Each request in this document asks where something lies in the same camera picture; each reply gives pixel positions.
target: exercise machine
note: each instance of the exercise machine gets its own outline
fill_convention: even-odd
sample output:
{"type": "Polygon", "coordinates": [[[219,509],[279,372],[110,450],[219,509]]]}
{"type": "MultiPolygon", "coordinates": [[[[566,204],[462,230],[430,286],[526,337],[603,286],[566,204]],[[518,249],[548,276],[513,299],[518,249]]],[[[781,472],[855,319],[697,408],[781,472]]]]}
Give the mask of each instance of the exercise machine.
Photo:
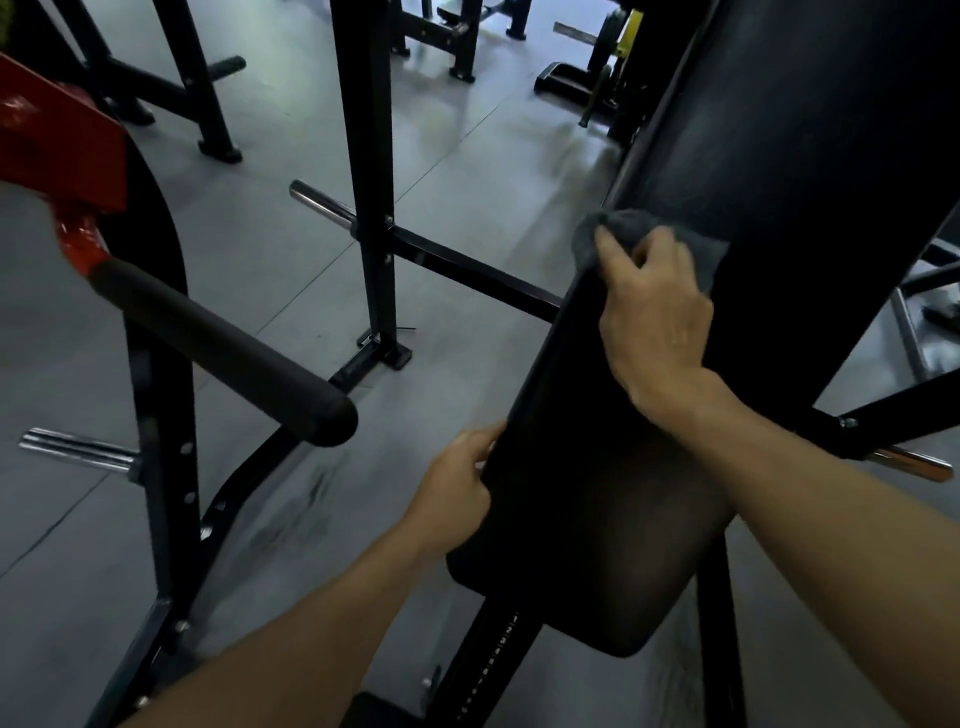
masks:
{"type": "MultiPolygon", "coordinates": [[[[356,211],[300,182],[291,192],[360,242],[372,322],[390,334],[394,255],[537,315],[552,297],[492,286],[475,263],[394,223],[385,6],[331,2],[341,78],[351,79],[356,211]]],[[[605,205],[732,241],[706,363],[752,408],[840,457],[944,481],[949,464],[901,444],[960,423],[944,406],[960,373],[839,416],[814,407],[960,198],[960,180],[936,173],[960,162],[960,88],[948,72],[960,8],[883,0],[864,12],[855,0],[719,3],[699,42],[684,45],[605,205]],[[884,154],[891,145],[900,151],[884,154]]],[[[613,381],[596,326],[604,299],[586,271],[559,310],[543,310],[553,327],[484,471],[491,512],[447,557],[454,579],[486,600],[427,725],[482,725],[543,624],[635,654],[693,576],[707,723],[746,722],[723,536],[732,507],[613,381]]],[[[368,695],[354,706],[367,722],[347,725],[412,720],[368,695]]]]}
{"type": "Polygon", "coordinates": [[[437,8],[440,21],[433,18],[431,0],[422,0],[421,15],[403,9],[401,0],[390,0],[392,18],[391,50],[408,58],[407,38],[439,48],[453,56],[450,75],[467,84],[476,81],[473,59],[477,51],[480,24],[496,14],[511,18],[507,37],[526,40],[527,16],[531,0],[499,0],[484,5],[484,0],[451,0],[437,8]]]}
{"type": "MultiPolygon", "coordinates": [[[[36,10],[41,15],[35,21],[49,24],[36,10]]],[[[942,480],[951,474],[947,464],[899,444],[960,423],[943,406],[955,398],[960,374],[839,417],[813,407],[960,198],[960,180],[935,174],[960,162],[960,88],[949,75],[960,8],[946,0],[928,0],[921,9],[906,0],[880,0],[871,7],[871,23],[858,11],[862,4],[855,0],[722,3],[625,157],[606,205],[649,209],[733,241],[713,289],[707,364],[741,399],[841,457],[877,459],[942,480]],[[760,4],[767,13],[758,27],[760,4]],[[795,47],[817,49],[802,72],[794,63],[795,47]],[[838,75],[838,58],[856,65],[838,75]],[[916,90],[909,105],[901,102],[904,88],[916,90]],[[850,124],[857,134],[846,133],[850,124]],[[892,145],[902,153],[881,153],[892,145]],[[814,244],[829,258],[812,255],[814,244]],[[869,275],[865,261],[873,266],[869,275]],[[766,311],[769,318],[763,318],[766,311]],[[762,336],[757,327],[763,327],[762,336]]],[[[159,595],[91,725],[115,725],[149,700],[156,665],[176,651],[209,560],[263,477],[301,440],[343,442],[355,412],[343,404],[342,393],[378,362],[401,369],[409,361],[412,353],[396,340],[396,256],[553,325],[484,472],[492,492],[490,516],[447,559],[454,578],[486,601],[432,693],[424,721],[482,725],[543,624],[611,655],[636,653],[696,576],[707,721],[744,724],[723,537],[733,512],[692,458],[629,407],[612,381],[596,329],[602,284],[586,271],[562,300],[398,226],[390,6],[388,0],[363,8],[331,0],[331,14],[356,209],[304,182],[294,181],[290,193],[359,242],[371,327],[357,354],[329,382],[291,370],[292,363],[242,336],[228,336],[232,329],[225,322],[185,303],[169,212],[142,159],[123,139],[126,205],[97,222],[111,254],[141,272],[110,263],[104,269],[108,282],[91,283],[126,315],[140,426],[137,479],[147,496],[159,595]],[[135,297],[140,308],[122,295],[130,286],[145,292],[146,298],[135,297]],[[197,331],[202,335],[187,335],[197,331]],[[206,345],[208,337],[218,346],[206,345]],[[216,352],[220,359],[209,359],[216,352]],[[284,425],[202,515],[190,358],[284,425]],[[258,370],[261,376],[253,380],[268,376],[272,399],[264,400],[246,376],[238,376],[238,369],[249,374],[254,365],[266,367],[267,374],[258,370]],[[318,406],[303,419],[303,404],[314,401],[318,406]],[[564,453],[562,461],[557,451],[564,453]],[[639,578],[625,568],[621,557],[627,553],[642,566],[639,578]]],[[[46,34],[33,36],[49,38],[40,44],[42,56],[36,42],[12,43],[12,55],[47,78],[83,86],[84,70],[75,60],[71,65],[60,58],[61,66],[54,67],[54,56],[62,53],[51,49],[69,49],[52,26],[46,34]]],[[[71,128],[84,130],[80,124],[71,128]]],[[[62,134],[53,138],[67,143],[62,134]]],[[[58,190],[46,191],[58,196],[58,190]]],[[[120,206],[110,197],[85,201],[120,206]]],[[[101,259],[98,265],[108,263],[101,259]]],[[[362,694],[345,725],[390,720],[420,723],[362,694]]]]}
{"type": "Polygon", "coordinates": [[[112,102],[113,111],[126,122],[150,126],[156,119],[140,100],[189,119],[200,127],[200,151],[208,157],[235,164],[243,154],[233,146],[213,87],[247,67],[240,56],[207,65],[204,48],[187,0],[154,0],[156,16],[170,45],[182,85],[116,59],[93,21],[84,0],[53,0],[63,21],[86,58],[94,82],[112,102]]]}
{"type": "Polygon", "coordinates": [[[169,675],[193,600],[247,498],[300,442],[330,447],[352,435],[347,392],[359,377],[346,366],[324,381],[190,301],[170,211],[96,83],[36,0],[19,0],[5,30],[0,179],[51,201],[64,255],[124,314],[138,447],[40,428],[21,441],[125,473],[144,492],[157,595],[87,722],[114,726],[169,675]],[[191,361],[280,423],[204,513],[191,361]]]}
{"type": "Polygon", "coordinates": [[[710,5],[709,0],[623,0],[596,36],[554,23],[554,33],[584,42],[593,51],[586,68],[550,63],[534,81],[534,91],[580,107],[580,126],[595,117],[609,125],[611,139],[629,146],[657,108],[710,5]],[[611,57],[616,58],[613,66],[608,63],[611,57]]]}
{"type": "MultiPolygon", "coordinates": [[[[926,361],[923,347],[917,338],[907,307],[907,300],[913,296],[936,290],[947,285],[960,283],[960,255],[934,240],[924,250],[922,260],[935,266],[931,271],[918,273],[905,279],[890,297],[890,306],[894,311],[900,338],[906,350],[910,371],[917,381],[927,381],[935,376],[926,361]]],[[[951,301],[926,303],[921,309],[924,318],[940,328],[960,334],[960,304],[951,301]]]]}

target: gray towel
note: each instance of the gray towel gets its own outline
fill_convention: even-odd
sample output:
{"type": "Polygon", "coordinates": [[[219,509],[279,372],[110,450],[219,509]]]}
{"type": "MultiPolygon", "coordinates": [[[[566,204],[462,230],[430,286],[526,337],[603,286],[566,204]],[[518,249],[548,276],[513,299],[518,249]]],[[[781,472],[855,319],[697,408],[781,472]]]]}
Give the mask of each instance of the gray towel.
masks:
{"type": "Polygon", "coordinates": [[[621,209],[617,211],[599,210],[584,218],[573,232],[573,257],[577,261],[577,270],[596,264],[596,247],[593,243],[593,231],[597,226],[607,227],[617,242],[629,253],[648,232],[657,225],[673,228],[678,240],[683,240],[693,254],[693,265],[697,272],[697,285],[704,293],[713,287],[713,276],[717,266],[727,254],[730,243],[706,237],[683,225],[664,222],[656,215],[642,209],[621,209]]]}

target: backrest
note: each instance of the backrest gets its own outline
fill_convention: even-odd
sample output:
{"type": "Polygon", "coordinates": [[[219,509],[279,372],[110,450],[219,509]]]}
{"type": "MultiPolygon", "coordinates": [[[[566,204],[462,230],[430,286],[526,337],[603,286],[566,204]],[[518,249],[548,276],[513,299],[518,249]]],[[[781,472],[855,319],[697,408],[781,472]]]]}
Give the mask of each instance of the backrest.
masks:
{"type": "MultiPolygon", "coordinates": [[[[812,405],[960,197],[960,3],[722,0],[616,206],[732,242],[708,364],[774,419],[812,405]]],[[[568,292],[484,472],[454,578],[640,649],[732,510],[630,409],[593,274],[568,292]]]]}
{"type": "Polygon", "coordinates": [[[708,364],[812,404],[960,199],[960,3],[721,2],[613,203],[733,249],[708,364]]]}

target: red machine part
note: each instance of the red machine part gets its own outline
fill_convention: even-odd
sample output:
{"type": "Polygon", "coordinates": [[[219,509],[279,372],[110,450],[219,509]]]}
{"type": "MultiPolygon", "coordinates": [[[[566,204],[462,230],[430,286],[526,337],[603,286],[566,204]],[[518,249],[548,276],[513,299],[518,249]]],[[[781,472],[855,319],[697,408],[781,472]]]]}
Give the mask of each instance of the red machine part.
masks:
{"type": "Polygon", "coordinates": [[[96,215],[127,206],[125,137],[82,89],[0,54],[0,179],[49,200],[60,248],[84,277],[109,257],[96,215]]]}

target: metal peg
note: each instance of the metal peg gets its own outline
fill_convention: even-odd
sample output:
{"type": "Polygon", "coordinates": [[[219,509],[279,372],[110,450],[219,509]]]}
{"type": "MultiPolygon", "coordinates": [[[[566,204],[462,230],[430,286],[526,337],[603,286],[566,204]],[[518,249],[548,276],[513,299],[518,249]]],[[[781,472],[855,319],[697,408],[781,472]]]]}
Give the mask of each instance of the metal peg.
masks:
{"type": "Polygon", "coordinates": [[[319,189],[314,189],[306,182],[300,180],[290,182],[290,196],[314,212],[319,212],[344,230],[349,230],[356,222],[357,213],[353,208],[337,202],[329,195],[324,195],[319,189]]]}
{"type": "Polygon", "coordinates": [[[31,427],[20,437],[18,445],[30,452],[39,452],[58,460],[123,473],[134,481],[139,470],[138,450],[93,440],[82,435],[31,427]]]}
{"type": "Polygon", "coordinates": [[[886,468],[910,473],[934,483],[946,483],[953,478],[953,466],[950,463],[897,446],[871,452],[866,459],[886,468]]]}

